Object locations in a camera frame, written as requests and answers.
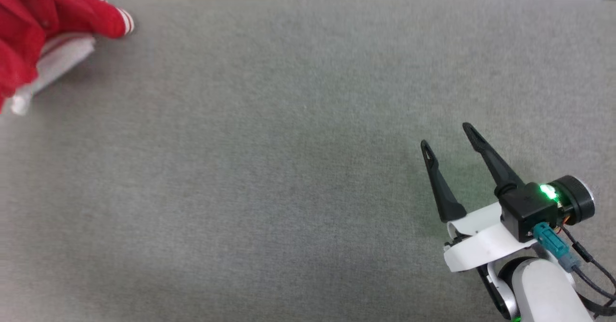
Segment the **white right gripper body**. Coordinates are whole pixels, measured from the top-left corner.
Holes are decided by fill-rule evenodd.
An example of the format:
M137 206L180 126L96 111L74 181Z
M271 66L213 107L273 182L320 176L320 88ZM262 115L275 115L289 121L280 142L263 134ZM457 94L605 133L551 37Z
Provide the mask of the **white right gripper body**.
M458 235L467 236L444 250L445 263L453 273L475 269L537 242L531 237L530 241L521 243L510 234L501 222L498 202L473 211L462 219L449 221L446 226L451 239Z

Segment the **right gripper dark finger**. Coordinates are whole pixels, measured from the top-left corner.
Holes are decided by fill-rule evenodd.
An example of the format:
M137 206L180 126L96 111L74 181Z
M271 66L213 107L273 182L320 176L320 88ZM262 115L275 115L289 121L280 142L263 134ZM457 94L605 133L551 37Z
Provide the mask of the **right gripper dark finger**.
M508 191L517 190L525 185L506 160L493 149L490 143L487 142L484 136L482 136L471 123L464 122L462 124L462 129L471 143L471 146L482 156L482 159L490 171L496 183L494 194L497 198L500 198Z
M427 140L422 140L420 146L440 221L447 223L466 217L468 215L466 209L458 202L440 172L439 162L433 149Z

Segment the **red and white basketball jersey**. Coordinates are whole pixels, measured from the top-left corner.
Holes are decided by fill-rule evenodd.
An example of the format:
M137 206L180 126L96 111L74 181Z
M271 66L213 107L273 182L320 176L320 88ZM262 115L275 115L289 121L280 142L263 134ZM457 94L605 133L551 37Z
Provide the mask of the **red and white basketball jersey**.
M120 39L136 23L106 0L0 0L0 112L33 97L94 51L97 35Z

